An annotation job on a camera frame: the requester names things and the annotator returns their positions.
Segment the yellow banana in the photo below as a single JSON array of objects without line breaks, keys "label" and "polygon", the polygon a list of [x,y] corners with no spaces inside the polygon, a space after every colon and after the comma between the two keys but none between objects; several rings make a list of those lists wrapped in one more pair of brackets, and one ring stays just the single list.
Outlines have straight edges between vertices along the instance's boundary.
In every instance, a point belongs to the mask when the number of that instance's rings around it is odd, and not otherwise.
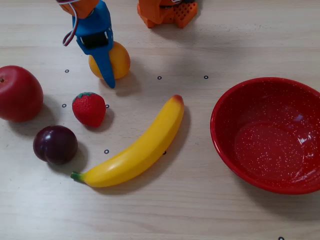
[{"label": "yellow banana", "polygon": [[129,148],[87,173],[73,172],[71,178],[95,188],[121,184],[142,174],[168,149],[184,116],[185,105],[174,95],[164,105],[149,129]]}]

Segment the dark purple plum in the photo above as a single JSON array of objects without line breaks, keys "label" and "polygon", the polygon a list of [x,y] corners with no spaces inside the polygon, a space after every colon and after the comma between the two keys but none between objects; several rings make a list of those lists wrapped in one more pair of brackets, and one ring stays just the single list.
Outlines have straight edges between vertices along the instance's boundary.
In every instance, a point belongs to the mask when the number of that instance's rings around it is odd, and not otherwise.
[{"label": "dark purple plum", "polygon": [[78,150],[76,135],[64,126],[47,126],[34,138],[35,155],[48,163],[62,165],[74,158]]}]

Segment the strawberry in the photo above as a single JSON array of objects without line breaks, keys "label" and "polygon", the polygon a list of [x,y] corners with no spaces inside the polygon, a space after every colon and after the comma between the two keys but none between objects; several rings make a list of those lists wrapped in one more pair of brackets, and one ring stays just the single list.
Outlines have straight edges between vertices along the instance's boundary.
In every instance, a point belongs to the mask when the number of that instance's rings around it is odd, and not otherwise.
[{"label": "strawberry", "polygon": [[106,114],[105,100],[93,92],[83,92],[72,102],[74,116],[80,123],[98,128]]}]

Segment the apple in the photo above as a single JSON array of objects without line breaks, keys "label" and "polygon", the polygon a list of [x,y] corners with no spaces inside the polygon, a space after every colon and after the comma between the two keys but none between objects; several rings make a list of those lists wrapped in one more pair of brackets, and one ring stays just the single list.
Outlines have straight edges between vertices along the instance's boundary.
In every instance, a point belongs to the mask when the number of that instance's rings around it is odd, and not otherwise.
[{"label": "apple", "polygon": [[0,118],[11,122],[33,119],[41,110],[44,93],[38,80],[19,66],[0,68]]},{"label": "apple", "polygon": [[35,136],[33,151],[42,161],[62,165],[74,158],[78,151],[78,141],[67,127],[47,126]]}]

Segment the wooden table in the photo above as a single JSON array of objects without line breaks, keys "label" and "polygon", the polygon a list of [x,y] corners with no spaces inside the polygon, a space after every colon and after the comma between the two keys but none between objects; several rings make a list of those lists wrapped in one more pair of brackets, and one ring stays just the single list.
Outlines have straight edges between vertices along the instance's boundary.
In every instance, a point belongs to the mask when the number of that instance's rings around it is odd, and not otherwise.
[{"label": "wooden table", "polygon": [[[71,18],[54,0],[0,0],[0,66],[28,69],[45,94],[36,119],[0,121],[0,239],[318,240],[320,192],[286,196],[245,183],[217,155],[209,122],[219,97],[248,79],[289,78],[320,91],[320,1],[199,0],[187,28],[153,30],[137,0],[106,2],[114,38],[132,60],[115,90],[91,73],[75,41],[62,46]],[[72,112],[73,98],[87,91],[110,105],[97,131]],[[105,189],[70,179],[133,143],[174,94],[186,113],[151,169]],[[33,153],[35,134],[52,124],[79,140],[76,159],[63,167]]]}]

